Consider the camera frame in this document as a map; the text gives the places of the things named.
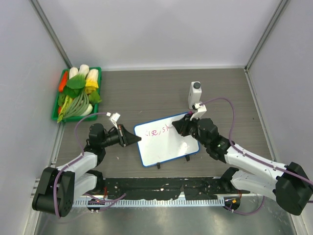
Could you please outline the blue-framed whiteboard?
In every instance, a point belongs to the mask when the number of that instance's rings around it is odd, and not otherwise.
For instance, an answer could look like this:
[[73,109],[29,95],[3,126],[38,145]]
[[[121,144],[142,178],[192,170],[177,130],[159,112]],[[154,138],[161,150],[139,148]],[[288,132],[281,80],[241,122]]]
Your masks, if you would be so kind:
[[172,125],[173,121],[180,120],[185,114],[187,113],[152,120],[134,127],[135,135],[141,137],[137,146],[144,167],[199,152],[198,141],[191,136],[179,135]]

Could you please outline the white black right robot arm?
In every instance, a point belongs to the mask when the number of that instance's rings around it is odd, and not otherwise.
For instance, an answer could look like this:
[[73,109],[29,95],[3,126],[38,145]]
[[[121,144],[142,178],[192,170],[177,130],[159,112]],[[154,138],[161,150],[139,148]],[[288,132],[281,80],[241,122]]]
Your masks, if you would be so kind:
[[214,160],[230,164],[221,180],[226,193],[250,191],[274,200],[282,209],[300,215],[313,195],[313,183],[297,163],[282,164],[253,154],[219,134],[209,118],[186,114],[172,122],[178,134],[196,139]]

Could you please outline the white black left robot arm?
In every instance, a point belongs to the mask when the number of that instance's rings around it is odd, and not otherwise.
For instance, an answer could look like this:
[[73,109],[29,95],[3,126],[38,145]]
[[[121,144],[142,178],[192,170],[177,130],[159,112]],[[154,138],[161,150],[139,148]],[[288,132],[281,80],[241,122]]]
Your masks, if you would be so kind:
[[118,144],[122,147],[141,141],[124,125],[107,131],[101,123],[89,128],[89,137],[82,153],[72,161],[57,168],[43,170],[32,201],[32,209],[65,217],[75,200],[87,192],[100,195],[104,189],[102,173],[94,168],[103,161],[106,147]]

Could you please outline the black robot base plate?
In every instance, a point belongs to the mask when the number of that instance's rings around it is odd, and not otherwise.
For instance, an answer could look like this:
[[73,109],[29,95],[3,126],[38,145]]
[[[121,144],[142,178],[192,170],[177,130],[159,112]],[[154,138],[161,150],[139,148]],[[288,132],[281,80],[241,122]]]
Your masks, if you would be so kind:
[[213,177],[189,178],[106,178],[90,195],[106,195],[117,199],[125,194],[124,200],[176,200],[181,193],[186,200],[216,199],[218,194],[243,194],[247,190],[235,189],[224,179]]

